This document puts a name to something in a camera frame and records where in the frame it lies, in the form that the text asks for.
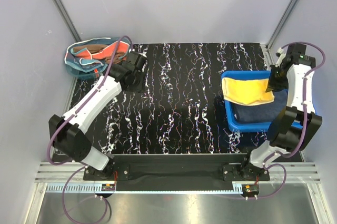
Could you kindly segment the yellow towel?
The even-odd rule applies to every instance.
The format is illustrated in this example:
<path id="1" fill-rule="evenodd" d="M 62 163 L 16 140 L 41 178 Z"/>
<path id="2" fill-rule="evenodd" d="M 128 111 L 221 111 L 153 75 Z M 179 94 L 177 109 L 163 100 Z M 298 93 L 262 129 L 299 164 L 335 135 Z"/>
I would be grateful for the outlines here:
<path id="1" fill-rule="evenodd" d="M 272 103 L 275 97 L 272 91 L 266 92 L 267 84 L 268 79 L 235 80 L 224 77 L 222 79 L 224 100 L 243 106 Z"/>

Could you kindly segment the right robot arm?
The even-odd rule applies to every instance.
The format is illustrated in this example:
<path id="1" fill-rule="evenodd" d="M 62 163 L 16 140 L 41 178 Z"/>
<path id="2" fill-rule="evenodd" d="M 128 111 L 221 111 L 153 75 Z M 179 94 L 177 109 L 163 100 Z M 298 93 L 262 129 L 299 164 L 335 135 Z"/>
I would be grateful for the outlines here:
<path id="1" fill-rule="evenodd" d="M 267 140 L 250 151 L 239 166 L 238 173 L 245 180 L 253 180 L 267 172 L 279 157 L 290 158 L 306 148 L 322 125 L 312 101 L 312 80 L 322 64 L 306 54 L 310 46 L 321 55 L 318 46 L 308 42 L 293 42 L 278 49 L 277 62 L 271 65 L 266 91 L 286 90 L 286 106 L 271 122 Z"/>

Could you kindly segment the teal hello towel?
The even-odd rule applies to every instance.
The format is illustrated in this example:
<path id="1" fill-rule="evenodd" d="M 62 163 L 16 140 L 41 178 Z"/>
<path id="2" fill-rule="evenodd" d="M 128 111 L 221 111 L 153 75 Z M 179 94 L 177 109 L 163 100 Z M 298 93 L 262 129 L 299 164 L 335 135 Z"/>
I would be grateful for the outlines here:
<path id="1" fill-rule="evenodd" d="M 84 55 L 88 55 L 88 58 L 76 56 L 67 51 L 64 59 L 65 64 L 74 70 L 80 71 L 81 73 L 90 73 L 95 70 L 103 71 L 106 69 L 107 65 L 100 60 L 92 58 L 88 50 L 84 50 L 83 52 Z"/>

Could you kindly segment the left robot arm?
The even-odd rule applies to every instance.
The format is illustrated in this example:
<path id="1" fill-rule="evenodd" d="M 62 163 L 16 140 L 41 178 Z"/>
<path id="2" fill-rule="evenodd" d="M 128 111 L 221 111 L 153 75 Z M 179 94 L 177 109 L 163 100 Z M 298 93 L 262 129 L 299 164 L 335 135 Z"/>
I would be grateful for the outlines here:
<path id="1" fill-rule="evenodd" d="M 99 113 L 121 92 L 140 92 L 147 74 L 145 54 L 130 51 L 117 64 L 108 66 L 92 89 L 62 116 L 53 115 L 49 122 L 50 148 L 80 162 L 103 180 L 114 172 L 113 159 L 93 146 L 86 133 Z"/>

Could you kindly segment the dark blue towel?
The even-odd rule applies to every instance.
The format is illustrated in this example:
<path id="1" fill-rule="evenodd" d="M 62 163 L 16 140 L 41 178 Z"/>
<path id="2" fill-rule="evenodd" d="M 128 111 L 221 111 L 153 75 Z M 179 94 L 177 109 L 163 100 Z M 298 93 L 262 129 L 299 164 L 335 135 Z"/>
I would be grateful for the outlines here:
<path id="1" fill-rule="evenodd" d="M 288 91 L 273 92 L 274 101 L 268 104 L 243 106 L 231 104 L 234 117 L 239 123 L 264 123 L 272 122 L 286 107 Z"/>

